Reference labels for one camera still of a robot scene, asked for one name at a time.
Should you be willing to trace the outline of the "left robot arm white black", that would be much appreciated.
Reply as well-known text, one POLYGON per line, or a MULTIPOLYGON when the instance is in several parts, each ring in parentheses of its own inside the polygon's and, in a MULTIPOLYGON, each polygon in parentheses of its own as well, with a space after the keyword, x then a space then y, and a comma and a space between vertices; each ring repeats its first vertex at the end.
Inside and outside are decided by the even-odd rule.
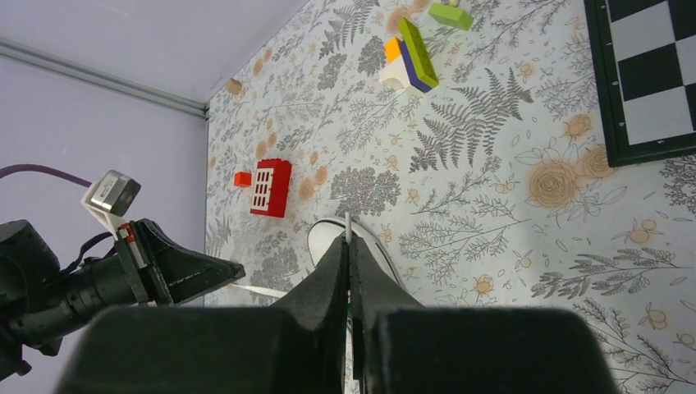
POLYGON ((63 337, 115 306, 182 305, 245 276, 242 264, 188 250, 154 221, 87 240, 61 268, 26 219, 1 225, 1 377, 31 370, 25 347, 55 356, 63 337))

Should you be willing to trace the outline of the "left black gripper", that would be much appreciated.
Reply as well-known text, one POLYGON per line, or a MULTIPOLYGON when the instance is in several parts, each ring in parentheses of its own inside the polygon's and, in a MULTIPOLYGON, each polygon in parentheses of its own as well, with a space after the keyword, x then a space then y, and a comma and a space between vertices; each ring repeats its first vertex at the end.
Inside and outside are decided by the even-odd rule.
POLYGON ((181 305, 245 277, 242 264, 188 250, 144 218, 118 228, 113 252, 60 268, 26 220, 11 222, 11 338, 56 347, 111 306, 181 305))

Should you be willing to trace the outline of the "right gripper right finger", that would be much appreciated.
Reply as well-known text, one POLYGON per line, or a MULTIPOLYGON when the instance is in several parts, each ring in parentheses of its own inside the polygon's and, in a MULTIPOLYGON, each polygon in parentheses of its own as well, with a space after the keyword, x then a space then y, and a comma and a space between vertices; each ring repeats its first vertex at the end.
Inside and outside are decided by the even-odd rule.
POLYGON ((426 307, 347 251, 354 375, 363 393, 614 393, 598 341, 567 309, 426 307))

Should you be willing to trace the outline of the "green white sneaker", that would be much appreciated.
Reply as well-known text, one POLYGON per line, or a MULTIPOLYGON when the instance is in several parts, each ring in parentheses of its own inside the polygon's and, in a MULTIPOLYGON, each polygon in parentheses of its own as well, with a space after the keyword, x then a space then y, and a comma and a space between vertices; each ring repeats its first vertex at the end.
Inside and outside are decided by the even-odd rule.
MULTIPOLYGON (((382 248, 379 239, 355 221, 351 221, 350 228, 355 235, 364 239, 368 249, 385 274, 404 290, 405 285, 387 252, 382 248)), ((314 265, 318 265, 318 262, 326 254, 334 239, 341 236, 345 229, 346 222, 340 218, 321 219, 309 229, 307 244, 314 265)))

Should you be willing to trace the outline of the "white shoelace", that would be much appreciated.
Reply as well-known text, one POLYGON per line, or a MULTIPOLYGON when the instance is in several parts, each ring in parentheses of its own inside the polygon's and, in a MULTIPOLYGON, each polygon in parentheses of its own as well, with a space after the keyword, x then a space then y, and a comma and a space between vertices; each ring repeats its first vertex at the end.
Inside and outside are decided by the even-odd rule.
MULTIPOLYGON (((343 231, 343 238, 346 244, 350 244, 353 238, 353 230, 352 230, 352 220, 351 220, 351 215, 350 213, 345 214, 345 225, 344 225, 344 231, 343 231)), ((235 288, 239 288, 245 291, 249 291, 252 293, 259 294, 261 296, 270 296, 274 298, 282 298, 287 294, 286 291, 279 291, 271 288, 266 288, 266 287, 261 287, 261 286, 248 286, 248 285, 239 285, 239 284, 231 284, 231 286, 235 288)))

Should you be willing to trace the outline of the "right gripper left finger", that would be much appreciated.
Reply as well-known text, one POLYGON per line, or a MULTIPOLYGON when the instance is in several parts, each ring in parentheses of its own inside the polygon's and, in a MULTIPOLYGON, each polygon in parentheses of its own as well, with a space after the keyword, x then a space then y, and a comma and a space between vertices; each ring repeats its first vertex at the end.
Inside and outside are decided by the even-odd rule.
POLYGON ((59 393, 341 393, 348 245, 267 307, 115 308, 87 329, 59 393))

